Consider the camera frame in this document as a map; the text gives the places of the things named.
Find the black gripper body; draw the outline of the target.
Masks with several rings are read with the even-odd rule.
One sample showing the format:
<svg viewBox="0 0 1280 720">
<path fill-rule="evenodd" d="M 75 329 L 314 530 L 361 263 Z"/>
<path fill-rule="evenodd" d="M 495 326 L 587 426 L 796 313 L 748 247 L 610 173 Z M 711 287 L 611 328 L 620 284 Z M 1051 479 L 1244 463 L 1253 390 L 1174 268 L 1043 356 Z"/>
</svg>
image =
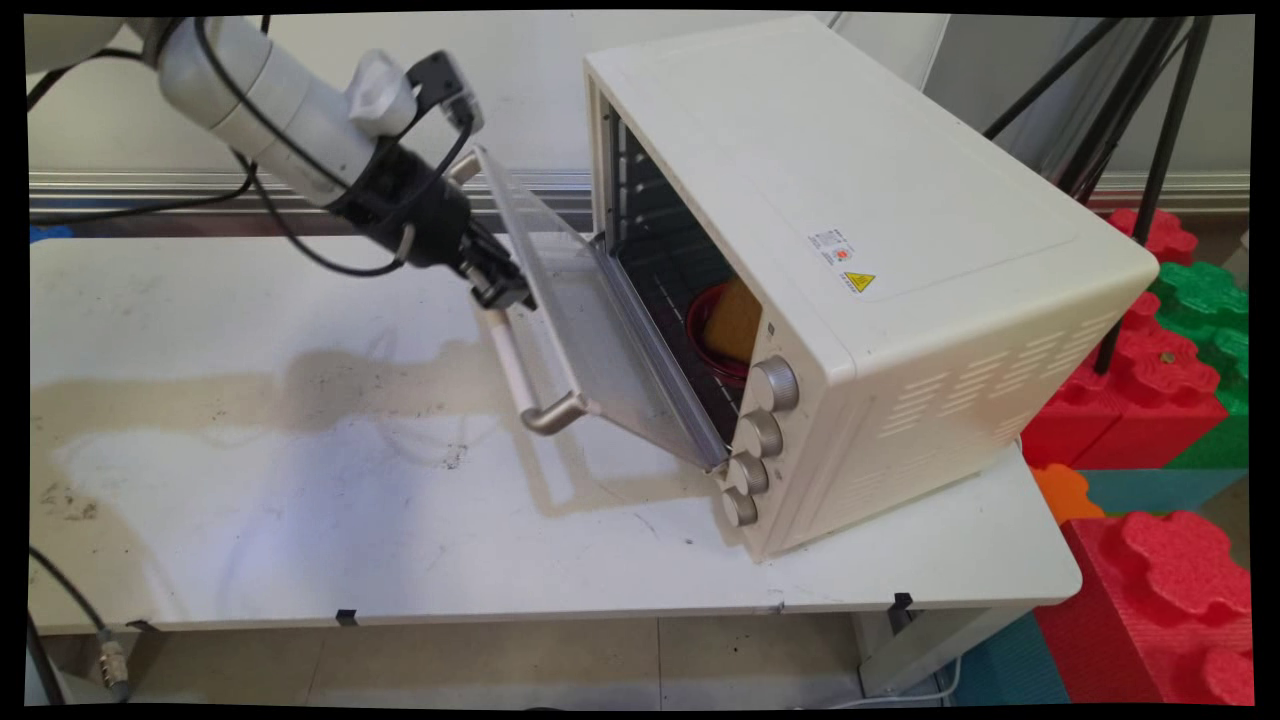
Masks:
<svg viewBox="0 0 1280 720">
<path fill-rule="evenodd" d="M 328 204 L 328 211 L 392 252 L 387 265 L 356 275 L 443 265 L 466 277 L 468 225 L 479 225 L 471 204 L 453 181 L 401 145 L 378 145 L 356 182 Z"/>
</svg>

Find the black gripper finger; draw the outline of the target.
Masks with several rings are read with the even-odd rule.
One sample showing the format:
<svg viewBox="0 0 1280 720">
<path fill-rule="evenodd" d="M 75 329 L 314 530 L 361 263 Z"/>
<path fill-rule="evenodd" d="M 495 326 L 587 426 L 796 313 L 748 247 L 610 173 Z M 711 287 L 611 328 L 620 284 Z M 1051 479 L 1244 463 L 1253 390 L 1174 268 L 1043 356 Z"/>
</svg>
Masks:
<svg viewBox="0 0 1280 720">
<path fill-rule="evenodd" d="M 480 268 L 470 268 L 466 270 L 466 278 L 471 283 L 474 300 L 483 309 L 506 310 L 520 305 L 529 311 L 538 310 L 536 297 L 520 269 L 486 274 Z"/>
<path fill-rule="evenodd" d="M 509 250 L 485 225 L 468 225 L 468 279 L 475 291 L 527 291 Z"/>
</svg>

